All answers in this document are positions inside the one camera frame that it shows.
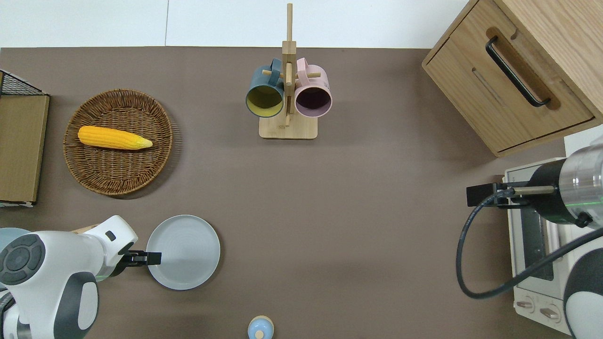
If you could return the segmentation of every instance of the wooden cabinet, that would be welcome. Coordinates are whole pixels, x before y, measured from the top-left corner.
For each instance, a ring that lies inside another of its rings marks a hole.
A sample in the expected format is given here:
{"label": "wooden cabinet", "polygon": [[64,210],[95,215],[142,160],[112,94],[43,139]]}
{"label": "wooden cabinet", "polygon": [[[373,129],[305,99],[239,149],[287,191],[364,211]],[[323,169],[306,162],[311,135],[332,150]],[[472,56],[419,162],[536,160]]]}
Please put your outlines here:
{"label": "wooden cabinet", "polygon": [[471,0],[423,68],[505,156],[603,123],[602,17],[600,0]]}

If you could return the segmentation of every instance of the mug handle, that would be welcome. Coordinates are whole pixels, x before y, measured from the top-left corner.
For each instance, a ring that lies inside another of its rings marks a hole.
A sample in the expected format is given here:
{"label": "mug handle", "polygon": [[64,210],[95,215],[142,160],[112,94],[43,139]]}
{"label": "mug handle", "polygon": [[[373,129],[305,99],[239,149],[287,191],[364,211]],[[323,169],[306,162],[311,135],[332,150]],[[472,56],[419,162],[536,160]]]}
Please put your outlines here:
{"label": "mug handle", "polygon": [[306,61],[306,58],[297,60],[297,77],[302,86],[307,86],[310,84],[310,79],[308,79],[308,74],[306,73],[307,67],[308,61]]}
{"label": "mug handle", "polygon": [[277,59],[274,58],[272,59],[272,63],[270,64],[270,71],[272,72],[272,74],[270,74],[270,79],[268,79],[268,84],[272,85],[272,86],[276,86],[276,84],[279,82],[279,77],[280,77],[280,69],[282,68],[283,63]]}

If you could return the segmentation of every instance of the white wall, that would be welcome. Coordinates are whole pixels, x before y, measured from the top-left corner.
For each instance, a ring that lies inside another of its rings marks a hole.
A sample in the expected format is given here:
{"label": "white wall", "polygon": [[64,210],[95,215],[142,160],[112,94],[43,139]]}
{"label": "white wall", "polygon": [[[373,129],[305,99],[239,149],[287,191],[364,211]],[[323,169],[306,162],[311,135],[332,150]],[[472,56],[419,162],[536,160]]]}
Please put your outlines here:
{"label": "white wall", "polygon": [[431,48],[467,0],[0,0],[0,47]]}
{"label": "white wall", "polygon": [[570,154],[576,152],[580,148],[590,145],[591,142],[601,136],[603,136],[603,125],[566,136],[564,138],[566,156],[570,156]]}

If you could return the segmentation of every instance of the wicker basket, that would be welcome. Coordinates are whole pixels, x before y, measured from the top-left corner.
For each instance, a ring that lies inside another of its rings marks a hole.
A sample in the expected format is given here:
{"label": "wicker basket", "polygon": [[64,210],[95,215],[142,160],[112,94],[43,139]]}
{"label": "wicker basket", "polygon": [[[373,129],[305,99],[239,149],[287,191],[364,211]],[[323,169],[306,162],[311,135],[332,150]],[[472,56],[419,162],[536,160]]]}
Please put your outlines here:
{"label": "wicker basket", "polygon": [[[80,127],[94,125],[138,134],[153,142],[141,150],[84,145]],[[88,99],[65,131],[63,154],[73,177],[87,189],[123,195],[146,186],[161,172],[172,149],[172,125],[161,104],[133,89],[114,89]]]}

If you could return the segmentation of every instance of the mug rack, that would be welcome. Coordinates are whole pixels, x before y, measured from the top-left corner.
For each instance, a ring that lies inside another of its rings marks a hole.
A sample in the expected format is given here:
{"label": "mug rack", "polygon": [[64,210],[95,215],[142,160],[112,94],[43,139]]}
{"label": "mug rack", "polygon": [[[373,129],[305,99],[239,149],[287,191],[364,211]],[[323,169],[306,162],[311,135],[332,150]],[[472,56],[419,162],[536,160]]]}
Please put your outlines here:
{"label": "mug rack", "polygon": [[[293,4],[287,4],[287,40],[282,45],[283,109],[270,118],[260,118],[259,134],[264,139],[315,139],[318,136],[318,118],[299,114],[295,109],[295,79],[297,75],[297,44],[292,39]],[[264,75],[272,72],[263,70]],[[308,73],[308,78],[320,77],[320,73]]]}

